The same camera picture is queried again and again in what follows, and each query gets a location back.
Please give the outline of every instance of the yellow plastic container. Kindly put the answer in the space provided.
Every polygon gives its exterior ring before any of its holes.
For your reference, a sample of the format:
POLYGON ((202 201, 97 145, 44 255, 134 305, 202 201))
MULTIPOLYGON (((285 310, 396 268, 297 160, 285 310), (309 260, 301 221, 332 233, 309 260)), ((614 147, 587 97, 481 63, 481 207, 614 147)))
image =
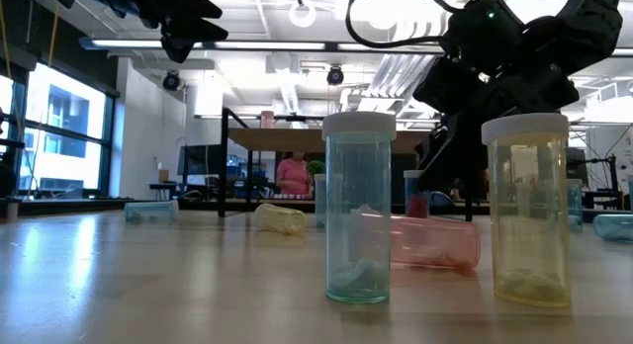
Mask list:
POLYGON ((488 146, 495 294, 525 304, 570 305, 565 140, 557 114, 499 118, 488 146))

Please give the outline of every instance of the wooden shelf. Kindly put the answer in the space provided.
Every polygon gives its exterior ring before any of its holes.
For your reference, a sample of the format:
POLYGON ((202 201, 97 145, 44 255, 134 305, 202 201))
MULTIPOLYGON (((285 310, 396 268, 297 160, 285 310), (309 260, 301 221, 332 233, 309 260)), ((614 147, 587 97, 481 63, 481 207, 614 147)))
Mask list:
MULTIPOLYGON (((426 131, 398 131, 392 153, 415 154, 426 131)), ((325 152, 320 129, 228 129, 228 138, 251 151, 325 152)))

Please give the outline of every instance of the security camera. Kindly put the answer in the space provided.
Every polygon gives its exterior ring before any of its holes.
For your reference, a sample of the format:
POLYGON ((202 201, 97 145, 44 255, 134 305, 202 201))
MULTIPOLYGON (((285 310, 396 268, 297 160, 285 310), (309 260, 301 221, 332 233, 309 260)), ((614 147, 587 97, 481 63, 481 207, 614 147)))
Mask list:
POLYGON ((340 66, 331 66, 329 68, 329 72, 327 73, 327 84, 330 86, 338 86, 343 83, 345 79, 345 75, 343 74, 343 70, 340 69, 340 66))
POLYGON ((167 91, 178 91, 184 87, 183 81, 179 77, 178 71, 169 71, 162 80, 162 87, 167 91))

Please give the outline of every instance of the container lid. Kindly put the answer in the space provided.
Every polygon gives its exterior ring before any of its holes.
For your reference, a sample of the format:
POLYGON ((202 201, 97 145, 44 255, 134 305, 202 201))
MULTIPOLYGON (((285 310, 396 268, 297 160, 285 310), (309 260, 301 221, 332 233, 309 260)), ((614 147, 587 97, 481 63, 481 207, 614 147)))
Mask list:
POLYGON ((493 140, 521 133, 567 134, 568 130, 567 117, 560 114, 531 113, 508 116, 485 122, 482 125, 482 142, 488 144, 493 140))
POLYGON ((323 120, 323 140, 340 132, 387 132, 396 139, 396 116, 378 112, 342 112, 323 120))
POLYGON ((422 176, 424 171, 422 170, 405 170, 405 178, 418 178, 422 176))

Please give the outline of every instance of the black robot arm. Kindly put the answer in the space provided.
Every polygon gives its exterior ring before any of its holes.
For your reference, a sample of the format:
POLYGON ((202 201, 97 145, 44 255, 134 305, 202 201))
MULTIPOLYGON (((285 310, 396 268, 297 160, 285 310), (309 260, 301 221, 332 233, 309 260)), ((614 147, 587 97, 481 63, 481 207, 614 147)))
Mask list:
POLYGON ((447 54, 413 94, 444 114, 420 148, 422 188, 439 189, 458 178, 480 193, 488 167, 483 123, 555 113, 579 99, 569 75, 613 53, 622 18, 619 0, 578 1, 576 9, 526 25, 502 0, 475 0, 451 17, 444 38, 452 45, 442 45, 447 54), (499 19, 478 19, 481 12, 499 19))

